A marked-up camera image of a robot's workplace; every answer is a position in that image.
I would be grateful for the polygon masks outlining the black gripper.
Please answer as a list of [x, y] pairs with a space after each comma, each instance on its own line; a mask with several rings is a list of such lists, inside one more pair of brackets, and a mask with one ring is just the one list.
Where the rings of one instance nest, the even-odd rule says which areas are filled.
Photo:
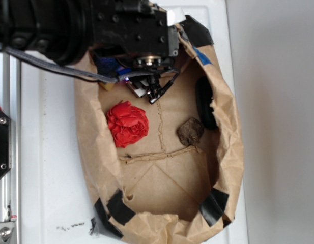
[[114, 58], [126, 68], [161, 71], [175, 67], [178, 28], [150, 1], [91, 1], [92, 58]]

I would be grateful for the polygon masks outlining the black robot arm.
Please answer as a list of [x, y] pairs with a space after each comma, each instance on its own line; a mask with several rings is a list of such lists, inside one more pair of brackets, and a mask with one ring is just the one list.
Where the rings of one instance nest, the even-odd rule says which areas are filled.
[[169, 68], [179, 54], [177, 28], [150, 1], [0, 1], [0, 43], [60, 66], [90, 51], [129, 68]]

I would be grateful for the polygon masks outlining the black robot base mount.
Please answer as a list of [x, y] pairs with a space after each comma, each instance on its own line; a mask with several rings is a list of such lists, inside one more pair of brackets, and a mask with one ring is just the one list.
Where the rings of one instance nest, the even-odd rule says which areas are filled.
[[0, 107], [0, 180], [11, 169], [11, 120]]

